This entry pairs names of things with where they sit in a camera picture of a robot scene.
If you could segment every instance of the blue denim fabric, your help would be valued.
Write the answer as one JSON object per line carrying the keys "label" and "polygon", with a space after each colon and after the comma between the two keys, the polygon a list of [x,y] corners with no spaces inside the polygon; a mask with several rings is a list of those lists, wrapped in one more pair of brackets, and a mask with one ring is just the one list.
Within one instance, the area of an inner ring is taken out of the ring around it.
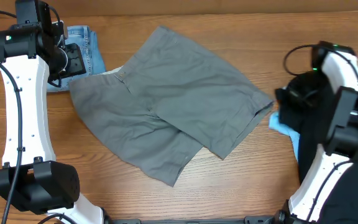
{"label": "blue denim fabric", "polygon": [[67,27],[68,38],[66,44],[76,43],[82,54],[86,73],[62,79],[62,87],[57,88],[50,84],[47,85],[47,92],[58,92],[69,90],[68,83],[72,80],[88,77],[90,75],[100,74],[106,71],[102,55],[98,48],[98,37],[88,26]]}

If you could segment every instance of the black fabric pile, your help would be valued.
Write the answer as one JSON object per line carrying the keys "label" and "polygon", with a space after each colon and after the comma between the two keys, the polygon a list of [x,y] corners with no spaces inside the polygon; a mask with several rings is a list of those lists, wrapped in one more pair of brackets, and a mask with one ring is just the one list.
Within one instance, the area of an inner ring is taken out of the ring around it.
{"label": "black fabric pile", "polygon": [[[334,95],[327,79],[318,73],[303,74],[303,78],[313,80],[319,91],[308,103],[308,109],[294,106],[288,96],[276,91],[280,102],[280,122],[300,133],[299,142],[299,178],[302,182],[316,155],[320,133],[326,108],[332,105]],[[354,164],[339,180],[328,197],[320,213],[318,223],[358,223],[358,164]]]}

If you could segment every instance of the gray fabric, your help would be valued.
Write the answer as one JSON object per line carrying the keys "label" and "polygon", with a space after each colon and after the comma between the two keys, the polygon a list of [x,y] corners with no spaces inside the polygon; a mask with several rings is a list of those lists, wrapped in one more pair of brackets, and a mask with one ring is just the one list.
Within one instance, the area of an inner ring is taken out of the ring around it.
{"label": "gray fabric", "polygon": [[240,71],[165,27],[119,72],[73,81],[70,93],[105,146],[171,186],[202,146],[224,159],[272,107]]}

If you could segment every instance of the black cloth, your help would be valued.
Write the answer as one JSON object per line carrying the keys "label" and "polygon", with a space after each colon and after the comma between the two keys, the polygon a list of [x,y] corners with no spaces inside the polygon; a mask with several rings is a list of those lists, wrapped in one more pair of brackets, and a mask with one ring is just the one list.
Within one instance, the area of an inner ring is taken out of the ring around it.
{"label": "black cloth", "polygon": [[[328,82],[318,94],[321,102],[309,111],[294,112],[291,106],[285,103],[280,105],[280,122],[294,127],[300,133],[298,162],[301,182],[316,155],[318,134],[321,132],[319,123],[323,122],[321,118],[334,100]],[[349,168],[336,184],[321,210],[318,223],[358,223],[358,163]]]}

